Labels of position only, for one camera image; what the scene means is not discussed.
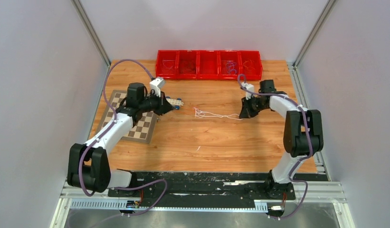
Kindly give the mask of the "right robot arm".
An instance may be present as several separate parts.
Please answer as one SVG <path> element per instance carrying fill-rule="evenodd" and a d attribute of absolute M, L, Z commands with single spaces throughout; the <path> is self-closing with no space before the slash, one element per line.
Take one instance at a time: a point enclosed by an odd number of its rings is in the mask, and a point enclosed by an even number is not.
<path fill-rule="evenodd" d="M 323 148 L 321 112 L 307 109 L 291 99 L 284 91 L 276 90 L 273 80 L 263 80 L 260 89 L 246 81 L 239 82 L 246 95 L 241 99 L 241 119 L 253 118 L 263 110 L 280 114 L 285 120 L 284 154 L 279 163 L 269 172 L 263 190 L 270 198 L 277 198 L 289 190 L 293 176 L 301 164 Z"/>

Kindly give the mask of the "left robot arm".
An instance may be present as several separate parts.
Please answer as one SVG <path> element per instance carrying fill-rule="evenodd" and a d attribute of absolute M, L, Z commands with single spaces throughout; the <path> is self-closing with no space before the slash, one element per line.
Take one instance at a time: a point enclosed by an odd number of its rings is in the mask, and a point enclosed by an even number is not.
<path fill-rule="evenodd" d="M 174 109 L 162 91 L 164 84 L 160 77 L 150 82 L 149 90 L 142 83 L 130 83 L 118 107 L 110 107 L 111 120 L 93 138 L 71 146 L 67 171 L 70 186 L 80 187 L 87 196 L 111 188 L 120 188 L 127 197 L 137 194 L 139 184 L 133 180 L 133 172 L 111 170 L 108 156 L 144 113 L 163 115 Z"/>

